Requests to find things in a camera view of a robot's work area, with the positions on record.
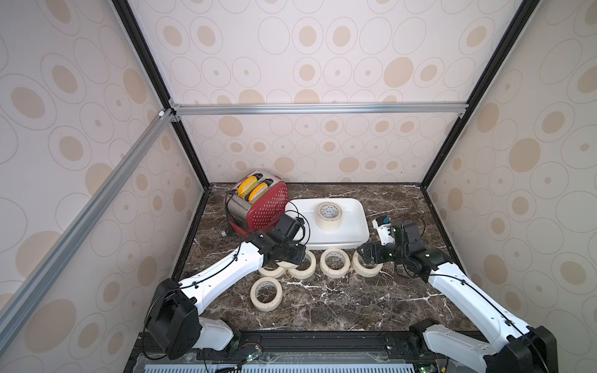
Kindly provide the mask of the masking tape roll four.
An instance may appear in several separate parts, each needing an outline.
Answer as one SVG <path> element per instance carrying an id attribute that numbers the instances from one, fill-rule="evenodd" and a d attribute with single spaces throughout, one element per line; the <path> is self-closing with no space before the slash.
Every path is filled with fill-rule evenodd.
<path id="1" fill-rule="evenodd" d="M 382 264 L 361 265 L 358 261 L 358 255 L 359 253 L 355 251 L 352 258 L 352 267 L 359 276 L 364 278 L 374 278 L 380 273 L 383 267 Z"/>

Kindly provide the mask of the white plastic storage box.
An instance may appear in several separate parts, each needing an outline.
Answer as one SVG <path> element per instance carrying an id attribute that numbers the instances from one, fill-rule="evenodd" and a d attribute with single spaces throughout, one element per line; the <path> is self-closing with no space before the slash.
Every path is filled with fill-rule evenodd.
<path id="1" fill-rule="evenodd" d="M 316 224 L 316 209 L 323 202 L 333 202 L 341 206 L 343 218 L 341 226 L 333 232 L 325 232 Z M 306 234 L 301 231 L 297 239 L 303 238 L 302 244 L 311 251 L 338 248 L 354 250 L 369 239 L 368 223 L 364 208 L 354 198 L 311 198 L 295 199 L 287 203 L 285 213 L 293 218 L 301 216 L 305 221 Z"/>

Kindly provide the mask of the masking tape roll six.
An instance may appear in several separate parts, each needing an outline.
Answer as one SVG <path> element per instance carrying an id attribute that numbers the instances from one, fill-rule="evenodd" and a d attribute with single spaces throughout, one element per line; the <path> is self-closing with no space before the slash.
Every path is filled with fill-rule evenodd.
<path id="1" fill-rule="evenodd" d="M 258 272 L 263 277 L 278 279 L 286 273 L 286 269 L 283 267 L 277 267 L 275 269 L 267 269 L 267 268 L 261 267 L 258 269 Z"/>

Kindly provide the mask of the masking tape roll five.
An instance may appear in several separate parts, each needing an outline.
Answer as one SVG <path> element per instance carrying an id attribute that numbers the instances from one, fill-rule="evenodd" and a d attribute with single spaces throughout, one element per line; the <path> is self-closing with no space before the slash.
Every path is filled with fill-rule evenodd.
<path id="1" fill-rule="evenodd" d="M 300 270 L 298 267 L 294 269 L 288 269 L 289 274 L 293 278 L 305 280 L 311 278 L 315 274 L 317 268 L 317 258 L 310 250 L 306 250 L 305 260 L 309 262 L 309 266 L 306 269 Z"/>

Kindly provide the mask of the masking tape roll three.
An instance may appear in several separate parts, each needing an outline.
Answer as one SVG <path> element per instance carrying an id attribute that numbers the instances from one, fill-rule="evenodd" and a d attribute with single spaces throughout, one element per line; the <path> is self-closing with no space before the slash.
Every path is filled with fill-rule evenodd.
<path id="1" fill-rule="evenodd" d="M 343 278 L 351 267 L 348 254 L 338 248 L 329 248 L 321 254 L 320 270 L 328 278 Z"/>

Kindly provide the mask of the masking tape roll two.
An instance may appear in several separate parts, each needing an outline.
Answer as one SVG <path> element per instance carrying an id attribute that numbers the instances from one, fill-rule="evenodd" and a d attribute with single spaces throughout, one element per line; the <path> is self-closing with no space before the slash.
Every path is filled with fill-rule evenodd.
<path id="1" fill-rule="evenodd" d="M 343 218 L 341 206 L 333 202 L 323 202 L 316 209 L 316 224 L 325 232 L 333 232 L 340 228 Z"/>

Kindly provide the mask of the masking tape roll one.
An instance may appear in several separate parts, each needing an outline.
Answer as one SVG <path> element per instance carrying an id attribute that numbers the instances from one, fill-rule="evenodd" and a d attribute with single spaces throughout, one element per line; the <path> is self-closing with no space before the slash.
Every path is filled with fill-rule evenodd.
<path id="1" fill-rule="evenodd" d="M 253 306 L 261 312 L 271 312 L 280 306 L 283 299 L 281 283 L 275 278 L 261 278 L 250 290 Z"/>

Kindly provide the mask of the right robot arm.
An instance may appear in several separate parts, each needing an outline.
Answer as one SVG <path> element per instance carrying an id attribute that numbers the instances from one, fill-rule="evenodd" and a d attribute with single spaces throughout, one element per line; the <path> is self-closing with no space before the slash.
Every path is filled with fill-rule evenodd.
<path id="1" fill-rule="evenodd" d="M 475 372 L 556 372 L 558 346 L 543 326 L 534 328 L 509 312 L 465 275 L 443 251 L 428 249 L 416 223 L 373 221 L 379 241 L 358 252 L 366 264 L 393 263 L 440 291 L 476 326 L 484 340 L 426 319 L 409 328 L 412 354 L 438 354 Z"/>

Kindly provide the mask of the red polka-dot toaster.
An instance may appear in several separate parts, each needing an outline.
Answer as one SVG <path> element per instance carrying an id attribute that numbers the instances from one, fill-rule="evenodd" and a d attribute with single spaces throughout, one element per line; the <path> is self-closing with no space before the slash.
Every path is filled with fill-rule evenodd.
<path id="1" fill-rule="evenodd" d="M 266 182 L 269 185 L 261 198 L 253 203 L 247 201 L 249 194 L 242 198 L 236 192 L 238 186 L 250 176 L 259 177 L 258 184 Z M 289 201 L 288 187 L 280 177 L 263 170 L 254 170 L 248 173 L 228 190 L 225 196 L 224 211 L 228 223 L 227 233 L 235 232 L 244 236 L 258 230 L 267 232 L 277 224 Z"/>

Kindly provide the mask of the yellow toast slice right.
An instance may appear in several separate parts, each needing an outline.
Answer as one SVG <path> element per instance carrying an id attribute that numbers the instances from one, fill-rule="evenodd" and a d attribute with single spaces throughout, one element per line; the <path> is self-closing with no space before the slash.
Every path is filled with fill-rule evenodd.
<path id="1" fill-rule="evenodd" d="M 255 200 L 258 200 L 261 198 L 261 195 L 264 194 L 267 189 L 269 188 L 269 185 L 266 182 L 263 183 L 259 183 L 247 196 L 247 201 L 250 203 L 253 203 Z"/>

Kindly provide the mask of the yellow toast slice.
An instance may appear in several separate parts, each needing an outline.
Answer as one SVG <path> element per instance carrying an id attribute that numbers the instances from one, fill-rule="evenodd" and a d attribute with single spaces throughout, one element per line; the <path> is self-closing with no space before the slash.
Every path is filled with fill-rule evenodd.
<path id="1" fill-rule="evenodd" d="M 249 194 L 257 185 L 259 182 L 259 177 L 257 176 L 250 176 L 247 177 L 237 188 L 236 192 L 237 194 L 242 197 L 245 198 L 247 196 L 247 194 Z"/>
<path id="2" fill-rule="evenodd" d="M 258 200 L 261 198 L 261 195 L 264 194 L 267 189 L 269 188 L 269 185 L 266 182 L 263 183 L 259 183 L 247 196 L 247 201 L 250 203 L 253 203 L 255 200 Z"/>

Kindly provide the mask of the yellow toast slice left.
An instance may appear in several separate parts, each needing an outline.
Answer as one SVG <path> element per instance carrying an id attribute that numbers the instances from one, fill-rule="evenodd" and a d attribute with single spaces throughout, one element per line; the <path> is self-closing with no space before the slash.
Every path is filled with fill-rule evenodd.
<path id="1" fill-rule="evenodd" d="M 242 197 L 245 198 L 247 196 L 247 194 L 249 194 L 257 185 L 259 182 L 259 177 L 257 176 L 250 176 L 247 177 L 237 188 L 236 192 L 237 194 Z"/>

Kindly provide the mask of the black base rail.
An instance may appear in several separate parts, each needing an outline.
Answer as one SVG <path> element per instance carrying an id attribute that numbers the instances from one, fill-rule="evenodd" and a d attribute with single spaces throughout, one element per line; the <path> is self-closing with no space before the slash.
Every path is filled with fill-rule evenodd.
<path id="1" fill-rule="evenodd" d="M 415 347 L 407 331 L 246 331 L 236 352 L 195 349 L 173 360 L 151 337 L 138 337 L 124 371 L 481 371 L 481 356 L 491 347 L 478 331 L 464 335 L 471 348 L 442 353 Z"/>

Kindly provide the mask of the horizontal aluminium frame bar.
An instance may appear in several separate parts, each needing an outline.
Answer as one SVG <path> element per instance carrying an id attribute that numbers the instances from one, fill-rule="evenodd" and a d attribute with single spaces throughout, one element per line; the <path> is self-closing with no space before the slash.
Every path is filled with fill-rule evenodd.
<path id="1" fill-rule="evenodd" d="M 468 107 L 469 105 L 465 102 L 236 105 L 176 104 L 174 106 L 174 110 L 179 116 L 232 116 L 372 113 L 464 113 Z"/>

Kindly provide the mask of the diagonal aluminium frame bar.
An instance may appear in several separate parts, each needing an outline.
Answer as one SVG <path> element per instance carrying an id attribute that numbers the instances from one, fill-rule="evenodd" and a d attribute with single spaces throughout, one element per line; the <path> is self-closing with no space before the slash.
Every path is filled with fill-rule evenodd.
<path id="1" fill-rule="evenodd" d="M 109 204 L 113 202 L 172 119 L 174 119 L 172 109 L 164 109 L 158 114 L 121 163 L 92 196 L 89 203 L 51 247 L 48 255 L 32 272 L 31 277 L 24 282 L 14 300 L 8 304 L 1 315 L 1 354 L 5 354 L 9 349 L 27 320 L 104 215 Z"/>

